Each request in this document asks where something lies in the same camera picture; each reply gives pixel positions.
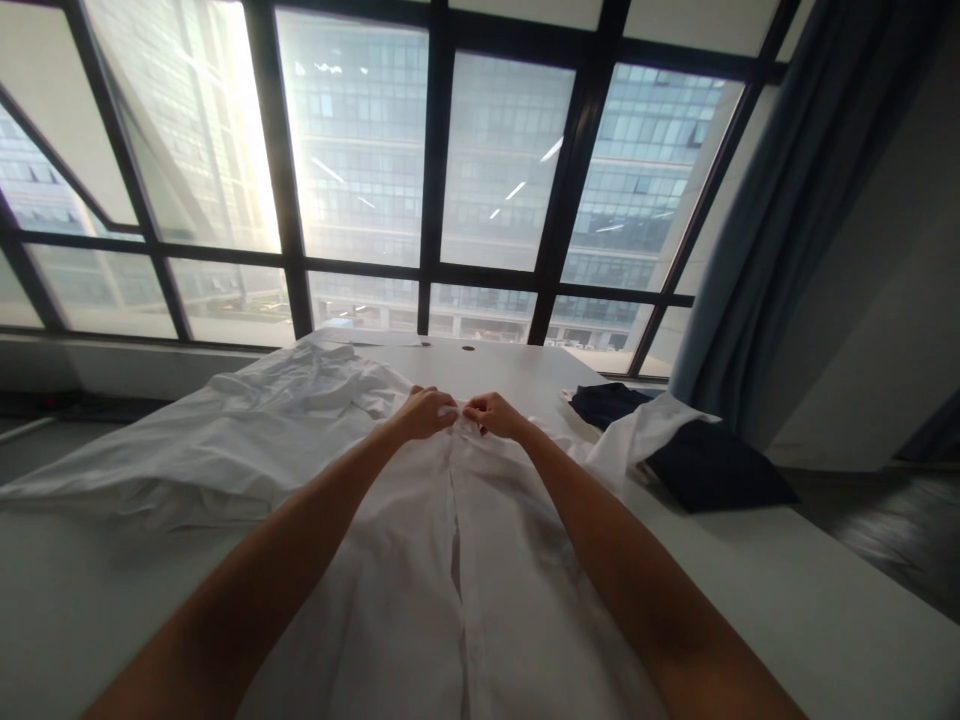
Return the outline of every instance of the forearm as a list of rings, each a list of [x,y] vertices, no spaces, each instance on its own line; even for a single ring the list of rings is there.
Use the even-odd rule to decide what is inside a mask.
[[[232,717],[402,444],[399,431],[383,425],[290,498],[200,585],[88,715],[190,708]]]
[[[675,718],[802,718],[743,639],[624,505],[532,424],[517,438],[580,564]]]
[[[697,634],[687,637],[684,619],[713,608],[650,531],[539,428],[530,425],[519,442],[580,564],[634,649],[644,655],[656,646],[702,642]]]

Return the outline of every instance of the curtain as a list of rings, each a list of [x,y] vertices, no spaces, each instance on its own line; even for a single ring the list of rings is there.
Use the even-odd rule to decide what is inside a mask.
[[[953,3],[820,0],[704,276],[670,390],[743,435],[796,303],[893,136]]]

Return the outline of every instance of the white table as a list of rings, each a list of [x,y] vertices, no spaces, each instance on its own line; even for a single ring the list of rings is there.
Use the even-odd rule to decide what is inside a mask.
[[[602,382],[562,349],[430,342],[358,352],[567,432],[559,391]],[[626,503],[811,718],[960,717],[960,627],[792,510],[683,517],[630,482]],[[0,511],[0,716],[77,715],[243,535]]]

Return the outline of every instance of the crumpled white shirt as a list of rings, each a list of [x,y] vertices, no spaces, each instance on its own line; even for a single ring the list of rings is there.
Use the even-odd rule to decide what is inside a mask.
[[[259,520],[410,386],[306,338],[0,488],[0,502],[155,530]],[[715,419],[664,394],[596,444],[551,436],[619,494],[628,467],[696,418]],[[387,464],[238,714],[456,716],[666,717],[526,454],[463,418]]]

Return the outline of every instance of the black window frame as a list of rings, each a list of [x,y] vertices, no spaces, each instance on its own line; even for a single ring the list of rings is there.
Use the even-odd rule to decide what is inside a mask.
[[[70,173],[69,168],[41,133],[30,124],[29,119],[19,112],[12,99],[2,92],[2,88],[0,102],[66,182],[87,201],[101,221],[106,221],[104,225],[108,229],[139,233],[144,242],[22,230],[18,227],[6,199],[0,194],[0,248],[44,326],[43,330],[0,326],[3,332],[174,344],[180,347],[257,351],[273,349],[254,345],[199,342],[193,339],[183,301],[170,269],[171,259],[184,258],[282,268],[286,276],[294,334],[298,339],[314,330],[308,277],[310,271],[418,282],[417,332],[420,335],[427,335],[429,332],[431,288],[434,284],[536,293],[536,305],[527,341],[532,345],[544,344],[558,296],[651,305],[653,307],[650,319],[628,371],[623,374],[604,374],[611,378],[653,382],[664,382],[667,378],[641,376],[640,368],[667,309],[693,306],[694,297],[678,294],[677,286],[760,93],[764,87],[778,85],[783,79],[787,65],[777,61],[777,53],[799,6],[799,0],[780,0],[759,53],[756,57],[747,57],[625,38],[623,28],[630,0],[604,0],[595,31],[455,10],[449,7],[447,0],[432,0],[430,3],[400,0],[243,0],[281,241],[281,252],[272,254],[162,242],[111,95],[110,88],[114,81],[104,63],[82,0],[16,1],[60,8],[64,11],[136,214],[137,225],[115,226],[109,223],[109,219],[96,207],[96,203],[92,202],[90,193],[86,192],[77,178]],[[293,145],[281,79],[275,14],[277,9],[308,10],[428,31],[426,143],[419,267],[331,260],[306,254],[300,209],[297,206]],[[491,269],[444,263],[440,260],[453,66],[458,51],[568,68],[576,72],[564,128],[564,142],[558,153],[554,184],[533,271]],[[743,90],[678,249],[666,278],[657,291],[597,287],[564,283],[561,280],[580,197],[600,128],[604,102],[617,63],[743,83]],[[68,329],[56,296],[46,286],[27,250],[32,244],[148,256],[176,329],[177,340]]]

